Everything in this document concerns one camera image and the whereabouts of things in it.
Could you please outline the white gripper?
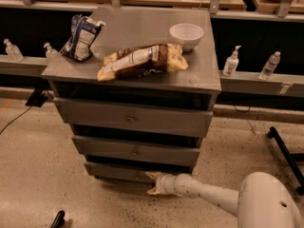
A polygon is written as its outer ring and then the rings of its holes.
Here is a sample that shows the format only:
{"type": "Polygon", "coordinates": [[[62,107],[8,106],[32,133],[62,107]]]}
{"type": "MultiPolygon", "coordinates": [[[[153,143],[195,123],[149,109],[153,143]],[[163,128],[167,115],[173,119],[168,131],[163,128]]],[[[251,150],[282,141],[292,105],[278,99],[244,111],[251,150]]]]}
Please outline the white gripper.
{"type": "Polygon", "coordinates": [[[145,175],[155,181],[155,187],[147,191],[148,195],[156,196],[156,195],[168,195],[171,193],[172,187],[172,175],[161,172],[147,171],[145,175]]]}

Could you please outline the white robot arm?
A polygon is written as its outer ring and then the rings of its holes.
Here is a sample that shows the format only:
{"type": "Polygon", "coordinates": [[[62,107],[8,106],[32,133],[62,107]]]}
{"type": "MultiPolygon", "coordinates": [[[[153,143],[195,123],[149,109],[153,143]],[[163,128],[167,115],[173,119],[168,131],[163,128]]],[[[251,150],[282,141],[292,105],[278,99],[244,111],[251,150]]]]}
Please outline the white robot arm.
{"type": "Polygon", "coordinates": [[[155,186],[149,195],[198,197],[237,218],[237,228],[301,228],[297,205],[284,184],[274,176],[255,172],[239,190],[201,183],[190,175],[146,172],[155,186]]]}

